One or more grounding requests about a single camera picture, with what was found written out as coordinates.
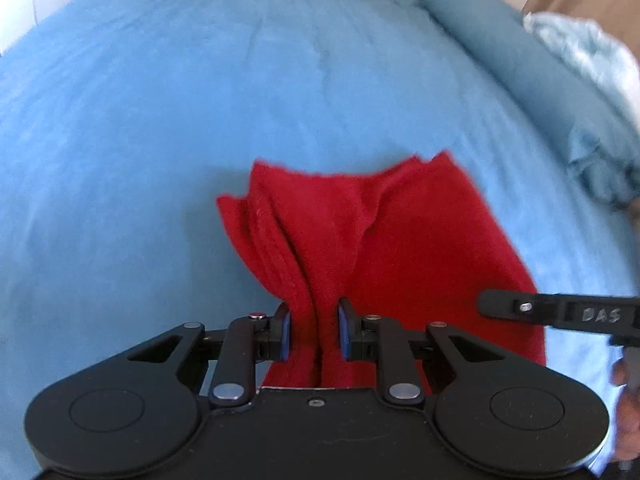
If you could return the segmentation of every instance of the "metal screw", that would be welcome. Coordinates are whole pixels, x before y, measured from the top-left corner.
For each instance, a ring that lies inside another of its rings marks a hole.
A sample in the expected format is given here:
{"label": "metal screw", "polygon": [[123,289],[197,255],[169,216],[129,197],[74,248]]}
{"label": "metal screw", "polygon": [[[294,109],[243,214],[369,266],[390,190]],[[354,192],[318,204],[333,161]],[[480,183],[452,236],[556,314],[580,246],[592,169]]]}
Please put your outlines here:
{"label": "metal screw", "polygon": [[420,388],[411,383],[398,383],[389,388],[389,393],[399,400],[411,400],[420,395]]}
{"label": "metal screw", "polygon": [[222,383],[213,388],[213,395],[221,400],[238,400],[244,395],[244,388],[236,383]]}

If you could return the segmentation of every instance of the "pillow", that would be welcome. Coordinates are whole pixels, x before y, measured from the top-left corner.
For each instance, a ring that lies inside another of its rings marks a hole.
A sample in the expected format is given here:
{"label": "pillow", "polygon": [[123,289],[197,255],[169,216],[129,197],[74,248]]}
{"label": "pillow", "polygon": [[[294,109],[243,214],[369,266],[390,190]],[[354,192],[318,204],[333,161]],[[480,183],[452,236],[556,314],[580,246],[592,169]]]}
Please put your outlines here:
{"label": "pillow", "polygon": [[640,137],[500,0],[423,0],[431,16],[511,93],[591,196],[640,196]]}

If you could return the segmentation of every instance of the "wrinkled fabric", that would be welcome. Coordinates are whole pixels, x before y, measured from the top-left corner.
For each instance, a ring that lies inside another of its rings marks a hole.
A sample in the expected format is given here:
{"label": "wrinkled fabric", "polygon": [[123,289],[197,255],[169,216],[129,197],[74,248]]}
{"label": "wrinkled fabric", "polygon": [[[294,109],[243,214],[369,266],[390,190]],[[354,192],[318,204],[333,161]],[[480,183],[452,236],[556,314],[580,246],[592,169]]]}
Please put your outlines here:
{"label": "wrinkled fabric", "polygon": [[366,176],[257,163],[247,196],[221,196],[218,208],[242,260],[291,312],[289,359],[271,365],[269,385],[375,386],[370,363],[348,363],[340,353],[342,297],[361,316],[393,317],[409,330],[444,321],[545,363],[542,327],[488,319],[476,309],[488,288],[535,290],[447,153]]}
{"label": "wrinkled fabric", "polygon": [[[274,312],[215,205],[257,158],[371,173],[449,150],[540,292],[637,295],[624,215],[417,4],[75,0],[0,58],[2,480],[36,475],[22,416],[48,384]],[[612,410],[607,338],[545,333],[548,366]]]}
{"label": "wrinkled fabric", "polygon": [[595,20],[556,12],[529,13],[522,25],[565,65],[596,85],[640,135],[640,68],[624,43]]}
{"label": "wrinkled fabric", "polygon": [[527,33],[519,12],[501,0],[422,4],[512,95],[594,200],[623,208],[640,196],[635,127]]}

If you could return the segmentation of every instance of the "light blue blanket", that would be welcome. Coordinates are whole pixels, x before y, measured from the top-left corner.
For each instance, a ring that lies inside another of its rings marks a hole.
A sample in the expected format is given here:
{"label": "light blue blanket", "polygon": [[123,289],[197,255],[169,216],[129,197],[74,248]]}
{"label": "light blue blanket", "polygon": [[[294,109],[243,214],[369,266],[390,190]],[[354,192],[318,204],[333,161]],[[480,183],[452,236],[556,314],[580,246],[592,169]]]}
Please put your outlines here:
{"label": "light blue blanket", "polygon": [[522,25],[565,65],[596,85],[640,135],[640,69],[624,43],[595,20],[555,12],[529,13]]}
{"label": "light blue blanket", "polygon": [[640,196],[640,136],[604,95],[522,26],[501,0],[423,0],[431,16],[516,99],[593,197],[625,208]]}
{"label": "light blue blanket", "polygon": [[[0,58],[0,478],[37,471],[22,416],[44,386],[274,310],[214,204],[256,158],[368,172],[443,149],[540,291],[637,293],[623,215],[414,0],[76,0],[45,20]],[[549,331],[547,352],[612,406],[605,338]]]}

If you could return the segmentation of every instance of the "screw head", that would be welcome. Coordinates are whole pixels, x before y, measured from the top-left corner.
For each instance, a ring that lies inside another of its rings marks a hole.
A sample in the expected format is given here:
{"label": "screw head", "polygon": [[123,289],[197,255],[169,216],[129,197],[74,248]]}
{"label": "screw head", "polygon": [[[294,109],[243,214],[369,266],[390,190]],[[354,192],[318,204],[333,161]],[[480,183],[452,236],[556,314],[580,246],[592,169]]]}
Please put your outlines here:
{"label": "screw head", "polygon": [[244,388],[236,383],[222,383],[213,388],[213,395],[221,400],[238,400],[244,395]]}
{"label": "screw head", "polygon": [[411,383],[398,383],[389,388],[392,397],[399,400],[411,400],[420,395],[420,388]]}

